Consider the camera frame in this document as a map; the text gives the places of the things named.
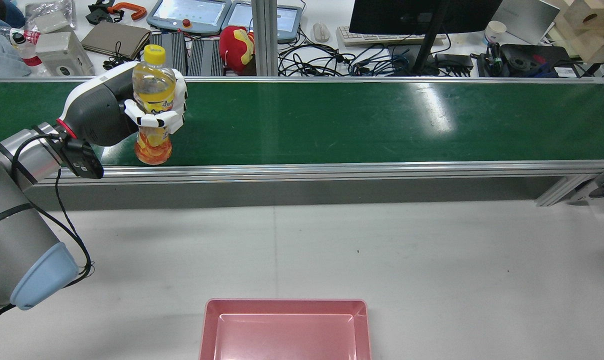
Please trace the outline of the white and grey left robot hand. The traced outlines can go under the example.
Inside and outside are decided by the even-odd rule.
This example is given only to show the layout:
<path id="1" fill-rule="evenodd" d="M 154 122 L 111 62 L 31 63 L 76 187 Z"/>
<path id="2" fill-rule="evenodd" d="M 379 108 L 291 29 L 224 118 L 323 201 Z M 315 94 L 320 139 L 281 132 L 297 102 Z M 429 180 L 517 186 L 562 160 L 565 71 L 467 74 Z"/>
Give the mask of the white and grey left robot hand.
<path id="1" fill-rule="evenodd" d="M 117 145 L 140 127 L 174 134 L 184 124 L 188 98 L 184 76 L 173 70 L 177 82 L 172 109 L 146 113 L 135 102 L 133 68 L 137 64 L 120 64 L 72 89 L 53 127 L 74 139 L 103 147 Z"/>

